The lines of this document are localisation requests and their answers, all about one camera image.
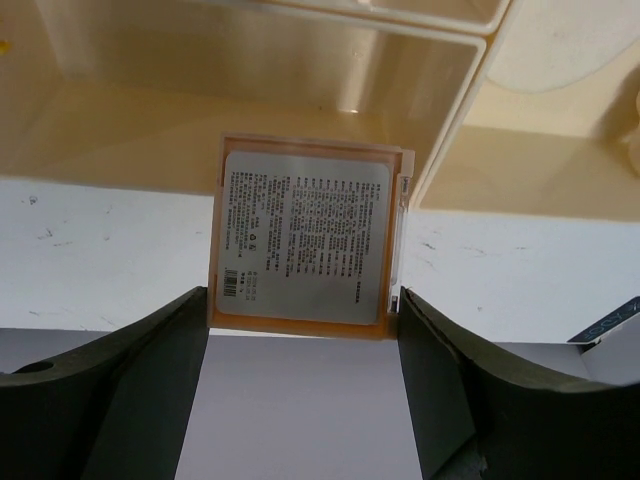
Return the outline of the peach square compact case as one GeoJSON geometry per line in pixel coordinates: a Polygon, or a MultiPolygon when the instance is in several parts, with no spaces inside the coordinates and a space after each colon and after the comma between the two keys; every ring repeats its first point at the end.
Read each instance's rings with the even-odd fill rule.
{"type": "Polygon", "coordinates": [[[397,146],[224,135],[208,324],[394,337],[414,160],[397,146]]]}

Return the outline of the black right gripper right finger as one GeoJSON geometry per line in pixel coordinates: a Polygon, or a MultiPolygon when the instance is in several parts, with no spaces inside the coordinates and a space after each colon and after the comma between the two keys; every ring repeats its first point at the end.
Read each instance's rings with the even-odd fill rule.
{"type": "Polygon", "coordinates": [[[638,478],[638,383],[536,364],[408,289],[397,343],[423,478],[638,478]]]}

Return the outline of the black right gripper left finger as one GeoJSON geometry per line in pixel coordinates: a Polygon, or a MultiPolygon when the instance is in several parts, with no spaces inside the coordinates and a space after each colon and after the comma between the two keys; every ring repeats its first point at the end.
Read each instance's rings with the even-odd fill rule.
{"type": "Polygon", "coordinates": [[[196,287],[2,374],[2,478],[174,478],[208,338],[207,290],[196,287]]]}

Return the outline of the round cream powder puff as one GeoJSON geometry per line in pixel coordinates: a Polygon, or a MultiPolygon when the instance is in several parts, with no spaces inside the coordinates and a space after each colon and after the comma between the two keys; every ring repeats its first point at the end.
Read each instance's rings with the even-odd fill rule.
{"type": "Polygon", "coordinates": [[[600,70],[638,37],[637,0],[525,1],[488,77],[518,92],[559,89],[600,70]]]}

